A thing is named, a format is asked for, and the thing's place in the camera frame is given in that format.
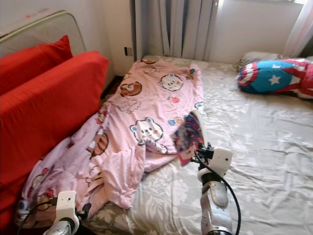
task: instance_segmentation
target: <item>white star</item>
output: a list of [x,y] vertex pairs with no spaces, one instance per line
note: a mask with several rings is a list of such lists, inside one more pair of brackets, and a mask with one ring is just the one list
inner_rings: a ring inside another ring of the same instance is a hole
[[272,69],[280,69],[281,65],[275,65],[273,64]]
[[269,79],[270,84],[271,84],[271,85],[274,85],[274,84],[276,84],[276,83],[279,84],[279,79],[280,79],[280,77],[276,77],[275,75],[273,75],[272,78]]

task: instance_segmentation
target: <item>mattress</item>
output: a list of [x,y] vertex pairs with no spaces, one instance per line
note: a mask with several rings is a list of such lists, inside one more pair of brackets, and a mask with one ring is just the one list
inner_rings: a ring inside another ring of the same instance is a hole
[[[241,92],[233,65],[159,59],[202,71],[208,140],[234,152],[225,179],[240,202],[240,234],[313,234],[313,103]],[[174,160],[144,175],[131,209],[107,203],[85,226],[99,235],[200,235],[197,168]]]

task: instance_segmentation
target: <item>wall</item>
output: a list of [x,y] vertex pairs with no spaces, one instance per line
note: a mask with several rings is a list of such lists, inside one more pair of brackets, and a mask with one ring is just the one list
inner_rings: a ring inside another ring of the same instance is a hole
[[22,20],[36,10],[51,8],[72,13],[80,27],[86,49],[96,50],[110,60],[105,86],[114,77],[114,64],[104,24],[102,0],[0,0],[0,25]]
[[126,56],[124,47],[133,47],[130,0],[102,0],[102,12],[108,30],[108,39],[114,71],[124,76],[131,68],[134,57]]
[[210,61],[233,64],[249,51],[283,53],[302,6],[269,0],[224,0]]

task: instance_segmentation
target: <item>pillow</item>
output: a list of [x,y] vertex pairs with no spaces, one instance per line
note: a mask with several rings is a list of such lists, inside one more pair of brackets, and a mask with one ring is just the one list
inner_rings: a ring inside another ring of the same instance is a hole
[[265,61],[265,60],[283,60],[288,59],[288,57],[284,57],[280,54],[267,53],[267,52],[259,52],[252,51],[248,52],[241,57],[239,62],[236,64],[237,71],[240,71],[243,66],[250,64],[252,62]]
[[305,59],[253,62],[241,69],[237,79],[244,92],[295,95],[301,92],[304,95],[300,97],[310,98],[313,80],[308,68]]
[[72,58],[69,40],[26,48],[0,59],[0,95]]

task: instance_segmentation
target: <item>pink duvet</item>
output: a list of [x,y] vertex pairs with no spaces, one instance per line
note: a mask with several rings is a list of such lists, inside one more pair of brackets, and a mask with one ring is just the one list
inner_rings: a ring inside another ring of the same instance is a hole
[[[77,191],[78,210],[92,204],[89,216],[108,201],[129,208],[143,173],[176,157],[170,135],[185,115],[202,108],[196,64],[180,68],[135,62],[98,113],[36,164],[22,191],[18,215],[64,190]],[[54,212],[55,207],[43,205],[28,224],[53,221]]]

